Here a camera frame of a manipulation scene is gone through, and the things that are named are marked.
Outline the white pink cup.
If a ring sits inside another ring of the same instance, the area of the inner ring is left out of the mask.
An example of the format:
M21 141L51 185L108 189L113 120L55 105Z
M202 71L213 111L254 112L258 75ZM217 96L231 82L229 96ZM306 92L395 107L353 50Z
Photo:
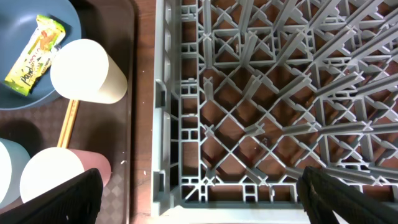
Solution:
M20 195L24 203L60 184L97 168L103 185L111 178L108 159L97 152L50 147L38 152L25 166L20 181Z

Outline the green yellow snack wrapper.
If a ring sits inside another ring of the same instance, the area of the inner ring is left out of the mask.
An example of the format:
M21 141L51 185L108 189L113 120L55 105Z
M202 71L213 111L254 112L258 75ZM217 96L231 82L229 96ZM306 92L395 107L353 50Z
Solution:
M36 30L4 79L6 86L24 96L51 66L66 36L64 26L56 20L39 14L36 22Z

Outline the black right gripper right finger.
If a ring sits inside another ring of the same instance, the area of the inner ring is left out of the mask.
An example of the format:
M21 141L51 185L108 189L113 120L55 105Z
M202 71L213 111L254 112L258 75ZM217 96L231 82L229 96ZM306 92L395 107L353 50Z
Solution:
M297 190L311 223L397 223L397 210L314 167L306 167Z

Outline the light blue bowl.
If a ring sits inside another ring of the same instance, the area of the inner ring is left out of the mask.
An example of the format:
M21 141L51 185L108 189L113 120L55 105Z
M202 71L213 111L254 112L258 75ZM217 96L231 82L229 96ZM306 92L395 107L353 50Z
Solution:
M29 160L23 146L1 138L1 208L20 197L21 175Z

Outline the white green cup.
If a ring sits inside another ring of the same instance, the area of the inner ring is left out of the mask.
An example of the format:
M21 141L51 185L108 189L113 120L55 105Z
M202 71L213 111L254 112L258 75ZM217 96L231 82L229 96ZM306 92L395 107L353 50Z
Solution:
M55 90L71 100L113 104L127 92L127 78L96 41L74 40L56 54L50 67Z

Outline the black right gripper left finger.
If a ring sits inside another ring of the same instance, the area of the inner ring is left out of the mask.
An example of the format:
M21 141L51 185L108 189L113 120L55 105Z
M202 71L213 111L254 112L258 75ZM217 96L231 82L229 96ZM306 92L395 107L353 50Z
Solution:
M1 214L5 223L95 223L103 181L91 168L48 192Z

